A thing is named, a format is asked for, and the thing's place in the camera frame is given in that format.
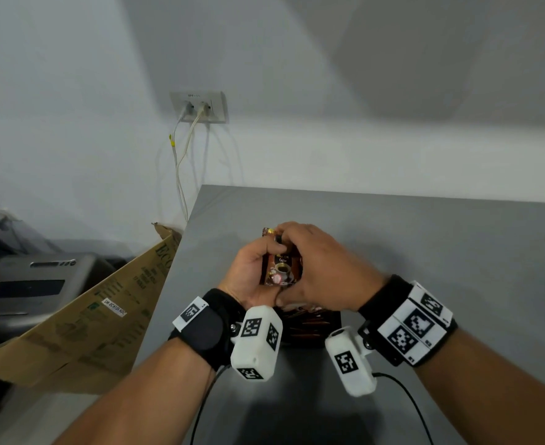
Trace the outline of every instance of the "person's right hand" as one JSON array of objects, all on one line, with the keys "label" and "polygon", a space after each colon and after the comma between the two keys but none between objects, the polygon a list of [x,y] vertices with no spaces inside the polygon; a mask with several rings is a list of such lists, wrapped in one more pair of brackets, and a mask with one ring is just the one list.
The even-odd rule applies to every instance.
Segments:
[{"label": "person's right hand", "polygon": [[314,225],[286,222],[275,230],[303,257],[301,279],[278,295],[277,306],[312,303],[333,311],[357,311],[387,283],[385,275]]}]

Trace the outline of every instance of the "white wall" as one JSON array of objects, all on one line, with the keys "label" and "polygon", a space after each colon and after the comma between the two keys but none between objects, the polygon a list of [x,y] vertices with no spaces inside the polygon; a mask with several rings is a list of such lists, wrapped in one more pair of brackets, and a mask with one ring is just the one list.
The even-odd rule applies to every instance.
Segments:
[{"label": "white wall", "polygon": [[183,227],[180,88],[230,114],[195,137],[190,205],[202,183],[545,201],[545,0],[0,0],[0,205],[41,248]]}]

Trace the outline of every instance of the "table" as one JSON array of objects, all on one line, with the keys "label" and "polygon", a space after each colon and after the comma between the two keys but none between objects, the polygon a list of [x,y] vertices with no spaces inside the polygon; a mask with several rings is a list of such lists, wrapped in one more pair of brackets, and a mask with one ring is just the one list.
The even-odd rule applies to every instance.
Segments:
[{"label": "table", "polygon": [[[172,320],[224,276],[263,227],[313,223],[381,270],[416,279],[462,328],[545,382],[545,203],[202,186],[136,359],[155,351]],[[344,312],[343,324],[362,318]],[[378,354],[374,371],[412,392],[435,443],[461,437],[413,371]],[[402,389],[380,379],[346,394],[325,350],[281,349],[275,375],[248,383],[232,370],[212,390],[196,444],[428,443]]]}]

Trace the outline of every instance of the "wristband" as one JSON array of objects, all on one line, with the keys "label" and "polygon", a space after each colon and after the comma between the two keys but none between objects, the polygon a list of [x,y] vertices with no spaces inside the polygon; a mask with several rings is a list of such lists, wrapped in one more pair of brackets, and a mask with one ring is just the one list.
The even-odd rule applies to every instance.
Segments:
[{"label": "wristband", "polygon": [[237,300],[222,290],[211,289],[177,316],[169,339],[179,337],[217,371],[230,364],[232,325],[243,321],[245,315]]},{"label": "wristband", "polygon": [[420,284],[397,275],[359,313],[366,319],[359,335],[394,366],[402,361],[413,367],[424,364],[457,329],[447,307]]}]

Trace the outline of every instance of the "brown cardboard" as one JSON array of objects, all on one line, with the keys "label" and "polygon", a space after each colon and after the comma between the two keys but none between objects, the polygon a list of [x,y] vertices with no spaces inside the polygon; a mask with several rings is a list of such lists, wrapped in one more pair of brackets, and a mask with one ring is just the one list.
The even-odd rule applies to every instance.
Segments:
[{"label": "brown cardboard", "polygon": [[181,238],[154,226],[161,242],[1,344],[0,379],[46,392],[99,394],[130,373]]}]

